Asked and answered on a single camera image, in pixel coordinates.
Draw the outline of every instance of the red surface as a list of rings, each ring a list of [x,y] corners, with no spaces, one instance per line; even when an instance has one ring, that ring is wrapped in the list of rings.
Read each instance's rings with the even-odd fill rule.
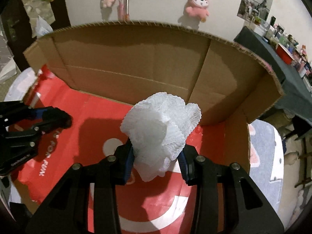
[[[39,155],[28,161],[18,173],[18,180],[28,185],[32,200],[41,203],[68,168],[80,162],[90,165],[105,157],[104,142],[110,138],[126,142],[127,136],[120,131],[121,121],[131,106],[116,103],[70,89],[62,80],[44,71],[35,88],[41,94],[36,107],[58,107],[73,117],[73,125],[55,138],[55,132],[42,137]],[[22,128],[28,122],[21,122]],[[187,139],[197,151],[216,163],[222,163],[224,152],[224,123],[215,126],[197,126]],[[194,210],[195,192],[183,181],[180,173],[166,172],[143,182],[133,169],[135,182],[116,187],[119,215],[125,219],[146,222],[163,215],[171,206],[175,195],[189,197],[183,214],[169,226],[153,233],[189,233]],[[90,198],[89,230],[93,230],[93,202]]]
[[[287,64],[290,65],[293,59],[289,56],[289,54],[281,47],[279,44],[276,49],[276,53],[279,57],[282,58],[282,60]]]

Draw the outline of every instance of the mesh loofah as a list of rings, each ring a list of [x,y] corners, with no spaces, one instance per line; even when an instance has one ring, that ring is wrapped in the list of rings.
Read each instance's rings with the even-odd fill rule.
[[[185,105],[182,98],[166,92],[148,97],[127,113],[121,131],[132,142],[134,167],[143,181],[165,175],[201,116],[197,104]]]

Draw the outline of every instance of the floor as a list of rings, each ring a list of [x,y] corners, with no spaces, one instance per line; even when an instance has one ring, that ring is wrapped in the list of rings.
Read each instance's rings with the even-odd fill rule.
[[[5,98],[5,95],[9,91],[9,88],[11,84],[14,82],[14,80],[18,77],[18,75],[21,73],[19,69],[17,70],[17,74],[0,84],[0,102],[2,102]]]
[[[301,141],[295,141],[296,136],[290,138],[287,143],[287,153],[298,151],[302,154]],[[284,166],[284,179],[282,195],[280,200],[280,207],[278,216],[280,217],[284,227],[288,226],[293,210],[297,203],[297,194],[302,186],[295,188],[295,184],[303,178],[303,161],[297,160],[293,165]]]

